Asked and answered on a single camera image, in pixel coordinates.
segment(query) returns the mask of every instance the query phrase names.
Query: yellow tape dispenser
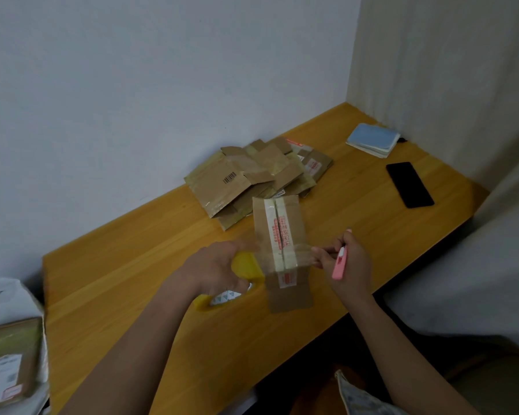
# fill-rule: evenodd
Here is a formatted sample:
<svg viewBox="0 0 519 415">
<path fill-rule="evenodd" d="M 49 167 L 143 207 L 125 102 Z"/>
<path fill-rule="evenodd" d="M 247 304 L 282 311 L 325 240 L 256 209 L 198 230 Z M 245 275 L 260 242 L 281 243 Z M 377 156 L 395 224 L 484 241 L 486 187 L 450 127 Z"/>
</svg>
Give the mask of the yellow tape dispenser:
<svg viewBox="0 0 519 415">
<path fill-rule="evenodd" d="M 250 281 L 248 294 L 259 288 L 265 281 L 260 265 L 251 252 L 238 252 L 232 260 L 231 269 L 238 277 Z M 234 291 L 224 291 L 215 297 L 201 294 L 194 299 L 194 308 L 199 312 L 207 312 L 224 307 L 239 296 L 241 294 Z"/>
</svg>

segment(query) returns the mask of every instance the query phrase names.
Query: curtain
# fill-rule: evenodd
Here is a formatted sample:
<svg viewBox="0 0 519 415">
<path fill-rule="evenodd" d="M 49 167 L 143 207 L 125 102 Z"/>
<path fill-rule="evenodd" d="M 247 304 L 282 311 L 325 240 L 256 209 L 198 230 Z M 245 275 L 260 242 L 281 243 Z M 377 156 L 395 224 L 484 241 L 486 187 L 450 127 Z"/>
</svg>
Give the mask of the curtain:
<svg viewBox="0 0 519 415">
<path fill-rule="evenodd" d="M 519 162 L 519 0 L 361 0 L 346 100 L 493 189 Z"/>
<path fill-rule="evenodd" d="M 519 0 L 362 0 L 347 101 L 491 190 L 389 306 L 422 333 L 519 344 Z"/>
</svg>

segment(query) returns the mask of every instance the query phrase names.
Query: black smartphone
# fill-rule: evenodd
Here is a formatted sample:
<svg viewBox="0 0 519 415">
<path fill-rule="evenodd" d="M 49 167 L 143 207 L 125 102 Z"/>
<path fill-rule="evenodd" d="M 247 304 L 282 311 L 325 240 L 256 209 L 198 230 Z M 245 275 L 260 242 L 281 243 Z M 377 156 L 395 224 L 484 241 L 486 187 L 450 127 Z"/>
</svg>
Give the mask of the black smartphone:
<svg viewBox="0 0 519 415">
<path fill-rule="evenodd" d="M 408 208 L 429 207 L 435 202 L 409 161 L 386 165 L 386 171 Z"/>
</svg>

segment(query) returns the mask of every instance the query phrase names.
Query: stack of notebooks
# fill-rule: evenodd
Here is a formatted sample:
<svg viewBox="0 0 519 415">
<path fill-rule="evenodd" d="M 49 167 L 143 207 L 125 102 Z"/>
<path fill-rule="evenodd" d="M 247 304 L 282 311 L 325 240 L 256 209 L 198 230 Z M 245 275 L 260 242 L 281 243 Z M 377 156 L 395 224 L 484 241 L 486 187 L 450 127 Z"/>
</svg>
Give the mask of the stack of notebooks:
<svg viewBox="0 0 519 415">
<path fill-rule="evenodd" d="M 392 129 L 359 124 L 346 140 L 346 144 L 365 153 L 386 159 L 399 138 L 400 134 Z"/>
</svg>

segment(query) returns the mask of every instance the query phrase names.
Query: desk surface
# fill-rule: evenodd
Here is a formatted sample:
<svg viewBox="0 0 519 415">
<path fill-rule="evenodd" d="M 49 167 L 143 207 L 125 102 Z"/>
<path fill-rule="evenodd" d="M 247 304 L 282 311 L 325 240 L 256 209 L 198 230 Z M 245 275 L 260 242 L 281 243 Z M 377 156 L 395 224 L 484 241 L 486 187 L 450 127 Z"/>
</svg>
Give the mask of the desk surface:
<svg viewBox="0 0 519 415">
<path fill-rule="evenodd" d="M 412 143 L 388 159 L 344 144 L 375 121 L 343 103 L 284 135 L 335 164 L 301 200 L 311 244 L 347 226 L 373 257 L 373 290 L 467 219 L 488 194 Z M 436 205 L 406 209 L 385 165 L 411 161 Z M 162 280 L 202 246 L 253 231 L 246 217 L 227 232 L 181 186 L 44 257 L 54 412 L 121 337 Z M 263 289 L 219 310 L 190 308 L 175 337 L 152 414 L 215 414 L 345 314 L 312 269 L 314 306 L 270 314 Z"/>
</svg>

